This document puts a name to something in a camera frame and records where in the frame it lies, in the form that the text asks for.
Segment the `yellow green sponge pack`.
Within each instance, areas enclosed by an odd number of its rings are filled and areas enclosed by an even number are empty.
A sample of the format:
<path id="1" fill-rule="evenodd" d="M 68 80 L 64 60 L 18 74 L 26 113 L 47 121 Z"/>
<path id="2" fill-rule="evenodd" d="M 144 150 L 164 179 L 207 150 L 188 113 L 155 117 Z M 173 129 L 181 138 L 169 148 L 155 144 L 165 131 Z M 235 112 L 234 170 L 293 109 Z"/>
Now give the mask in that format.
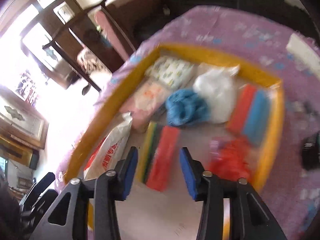
<path id="1" fill-rule="evenodd" d="M 149 123 L 138 157 L 136 181 L 150 189 L 165 191 L 179 137 L 180 130 L 176 127 L 163 126 L 154 121 Z"/>

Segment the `red plastic bag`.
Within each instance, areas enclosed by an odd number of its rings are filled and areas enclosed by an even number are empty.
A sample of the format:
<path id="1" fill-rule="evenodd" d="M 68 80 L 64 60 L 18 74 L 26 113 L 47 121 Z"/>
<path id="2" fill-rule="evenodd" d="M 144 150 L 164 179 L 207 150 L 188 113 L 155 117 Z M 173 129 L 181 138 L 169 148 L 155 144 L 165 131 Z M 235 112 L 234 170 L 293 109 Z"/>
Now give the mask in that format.
<path id="1" fill-rule="evenodd" d="M 249 150 L 249 144 L 243 138 L 214 138 L 209 145 L 209 163 L 206 169 L 221 179 L 249 180 L 251 171 L 246 162 Z"/>

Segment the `white patterned tissue pack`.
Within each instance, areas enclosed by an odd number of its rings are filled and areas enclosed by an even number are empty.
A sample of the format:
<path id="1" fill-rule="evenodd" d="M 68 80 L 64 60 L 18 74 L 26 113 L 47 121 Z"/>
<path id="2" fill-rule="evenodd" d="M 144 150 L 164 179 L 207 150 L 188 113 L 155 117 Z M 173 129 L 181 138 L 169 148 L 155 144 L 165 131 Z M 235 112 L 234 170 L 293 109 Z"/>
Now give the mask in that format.
<path id="1" fill-rule="evenodd" d="M 184 87 L 191 80 L 195 68 L 195 64 L 189 61 L 172 56 L 161 56 L 144 74 L 171 90 L 177 90 Z"/>

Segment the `pink tissue pack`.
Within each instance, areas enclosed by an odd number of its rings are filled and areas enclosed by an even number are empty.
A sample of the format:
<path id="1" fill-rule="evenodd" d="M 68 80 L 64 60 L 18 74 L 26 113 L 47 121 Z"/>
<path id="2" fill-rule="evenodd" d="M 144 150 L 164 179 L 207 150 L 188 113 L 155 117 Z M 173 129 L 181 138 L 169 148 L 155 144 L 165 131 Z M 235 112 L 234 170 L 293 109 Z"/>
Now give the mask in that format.
<path id="1" fill-rule="evenodd" d="M 120 113 L 130 112 L 132 128 L 144 132 L 151 117 L 170 94 L 171 91 L 165 86 L 148 79 L 124 102 L 119 111 Z"/>

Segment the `white towel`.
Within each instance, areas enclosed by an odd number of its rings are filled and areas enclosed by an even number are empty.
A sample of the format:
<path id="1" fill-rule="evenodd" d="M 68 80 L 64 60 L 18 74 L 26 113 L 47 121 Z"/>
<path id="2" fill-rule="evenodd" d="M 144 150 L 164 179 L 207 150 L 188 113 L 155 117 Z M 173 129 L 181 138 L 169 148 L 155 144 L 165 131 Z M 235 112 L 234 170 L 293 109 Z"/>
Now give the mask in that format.
<path id="1" fill-rule="evenodd" d="M 206 101 L 211 123 L 223 124 L 230 119 L 236 103 L 235 78 L 239 70 L 239 65 L 220 67 L 201 63 L 198 66 L 193 90 Z"/>

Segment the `blue microfiber cloth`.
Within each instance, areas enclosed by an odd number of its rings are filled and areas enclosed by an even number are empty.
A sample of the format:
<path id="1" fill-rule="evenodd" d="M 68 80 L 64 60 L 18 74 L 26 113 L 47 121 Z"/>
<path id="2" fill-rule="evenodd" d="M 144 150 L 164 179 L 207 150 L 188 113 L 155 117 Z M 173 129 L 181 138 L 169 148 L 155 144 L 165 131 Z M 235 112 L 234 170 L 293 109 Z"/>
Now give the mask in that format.
<path id="1" fill-rule="evenodd" d="M 179 89 L 165 101 L 167 124 L 174 127 L 193 126 L 210 120 L 206 101 L 192 89 Z"/>

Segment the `white paper booklet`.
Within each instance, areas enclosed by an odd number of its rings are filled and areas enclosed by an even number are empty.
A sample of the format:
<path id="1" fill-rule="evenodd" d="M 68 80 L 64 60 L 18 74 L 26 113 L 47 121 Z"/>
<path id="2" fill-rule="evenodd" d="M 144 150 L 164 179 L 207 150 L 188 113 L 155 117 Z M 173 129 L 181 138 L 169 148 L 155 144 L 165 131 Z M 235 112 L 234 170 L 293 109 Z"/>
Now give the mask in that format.
<path id="1" fill-rule="evenodd" d="M 286 49 L 319 75 L 319 55 L 297 34 L 290 36 Z"/>

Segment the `dark wooden chair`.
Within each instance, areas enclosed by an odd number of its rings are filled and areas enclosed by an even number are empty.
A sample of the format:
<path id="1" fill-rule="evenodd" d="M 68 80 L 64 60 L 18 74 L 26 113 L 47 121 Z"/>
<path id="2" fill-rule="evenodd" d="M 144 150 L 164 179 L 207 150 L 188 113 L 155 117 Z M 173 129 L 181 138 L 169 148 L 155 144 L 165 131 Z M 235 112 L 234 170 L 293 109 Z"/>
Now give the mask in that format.
<path id="1" fill-rule="evenodd" d="M 101 88 L 89 77 L 88 71 L 84 71 L 78 62 L 72 59 L 65 51 L 65 48 L 58 44 L 57 39 L 66 31 L 71 33 L 71 35 L 76 39 L 76 41 L 82 46 L 83 49 L 87 48 L 94 56 L 96 56 L 104 65 L 112 63 L 113 60 L 106 58 L 106 52 L 114 50 L 114 46 L 110 49 L 104 44 L 102 36 L 97 31 L 96 27 L 89 27 L 86 25 L 86 20 L 88 14 L 95 9 L 100 9 L 105 15 L 107 20 L 111 21 L 111 26 L 116 30 L 114 33 L 116 37 L 122 37 L 125 40 L 125 45 L 128 46 L 131 51 L 135 51 L 136 48 L 130 41 L 129 36 L 125 33 L 124 29 L 119 25 L 116 19 L 111 16 L 109 10 L 106 7 L 107 0 L 101 0 L 99 3 L 87 7 L 81 12 L 77 13 L 73 18 L 71 18 L 67 23 L 60 27 L 54 34 L 54 37 L 47 44 L 42 46 L 43 50 L 52 47 L 57 53 L 70 65 L 72 70 L 77 74 L 77 76 L 85 79 L 91 87 L 93 87 L 98 92 Z"/>

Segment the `yellow cardboard box tray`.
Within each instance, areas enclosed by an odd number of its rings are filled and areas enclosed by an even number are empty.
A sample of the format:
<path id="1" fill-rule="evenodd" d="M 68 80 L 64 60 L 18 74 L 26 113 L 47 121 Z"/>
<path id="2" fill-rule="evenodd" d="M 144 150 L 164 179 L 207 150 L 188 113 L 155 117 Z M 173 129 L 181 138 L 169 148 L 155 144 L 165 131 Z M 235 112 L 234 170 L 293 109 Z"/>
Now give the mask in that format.
<path id="1" fill-rule="evenodd" d="M 185 186 L 197 239 L 284 239 L 259 196 L 283 127 L 281 80 L 237 56 L 163 44 L 125 77 L 71 155 L 64 239 L 120 239 L 116 202 L 133 183 Z"/>

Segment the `white red printed bag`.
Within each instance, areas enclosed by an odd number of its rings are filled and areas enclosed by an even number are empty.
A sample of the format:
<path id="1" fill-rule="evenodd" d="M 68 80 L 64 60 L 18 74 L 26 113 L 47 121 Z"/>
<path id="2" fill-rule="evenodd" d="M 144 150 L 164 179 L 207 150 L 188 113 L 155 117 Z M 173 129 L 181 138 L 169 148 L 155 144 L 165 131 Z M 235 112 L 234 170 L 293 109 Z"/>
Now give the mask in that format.
<path id="1" fill-rule="evenodd" d="M 108 170 L 115 168 L 123 156 L 130 136 L 133 118 L 130 112 L 118 115 L 111 128 L 94 150 L 84 168 L 84 180 L 98 178 Z"/>

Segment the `purple floral tablecloth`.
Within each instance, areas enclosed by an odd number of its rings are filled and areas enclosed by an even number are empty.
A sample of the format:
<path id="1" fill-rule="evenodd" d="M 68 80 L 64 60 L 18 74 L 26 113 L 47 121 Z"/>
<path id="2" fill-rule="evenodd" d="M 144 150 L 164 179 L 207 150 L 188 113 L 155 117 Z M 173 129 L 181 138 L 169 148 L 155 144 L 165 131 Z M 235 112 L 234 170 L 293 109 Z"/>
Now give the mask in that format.
<path id="1" fill-rule="evenodd" d="M 281 145 L 263 198 L 274 212 L 288 239 L 300 239 L 319 208 L 319 172 L 303 169 L 299 157 L 301 139 L 315 133 L 319 126 L 308 122 L 298 111 L 304 101 L 319 110 L 319 79 L 315 72 L 287 51 L 294 31 L 267 18 L 235 9 L 199 5 L 172 20 L 143 42 L 138 50 L 112 75 L 90 112 L 82 112 L 81 129 L 56 171 L 55 188 L 65 187 L 63 177 L 75 147 L 101 107 L 144 57 L 159 45 L 179 52 L 190 46 L 192 53 L 204 49 L 217 64 L 235 62 L 240 75 L 261 86 L 284 90 L 285 120 Z"/>

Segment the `black leather sofa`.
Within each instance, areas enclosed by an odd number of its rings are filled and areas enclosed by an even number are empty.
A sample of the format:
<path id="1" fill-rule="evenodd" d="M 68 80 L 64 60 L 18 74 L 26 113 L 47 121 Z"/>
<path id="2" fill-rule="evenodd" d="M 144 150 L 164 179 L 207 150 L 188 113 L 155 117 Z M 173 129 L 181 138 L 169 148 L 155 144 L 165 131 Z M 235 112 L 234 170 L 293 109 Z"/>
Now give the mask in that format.
<path id="1" fill-rule="evenodd" d="M 232 8 L 263 16 L 319 42 L 319 30 L 307 12 L 285 0 L 161 0 L 160 9 L 133 28 L 133 37 L 141 44 L 170 21 L 198 5 Z"/>

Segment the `red and blue sponge pack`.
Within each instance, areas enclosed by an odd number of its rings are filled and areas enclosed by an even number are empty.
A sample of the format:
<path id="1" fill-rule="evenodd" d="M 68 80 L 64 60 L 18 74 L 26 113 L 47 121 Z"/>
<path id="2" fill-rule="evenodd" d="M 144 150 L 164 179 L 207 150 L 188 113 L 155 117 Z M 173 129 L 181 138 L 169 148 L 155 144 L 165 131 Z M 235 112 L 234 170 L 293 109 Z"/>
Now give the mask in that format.
<path id="1" fill-rule="evenodd" d="M 251 84 L 244 85 L 240 89 L 227 129 L 234 135 L 246 138 L 251 145 L 260 146 L 265 135 L 270 107 L 270 99 L 265 90 Z"/>

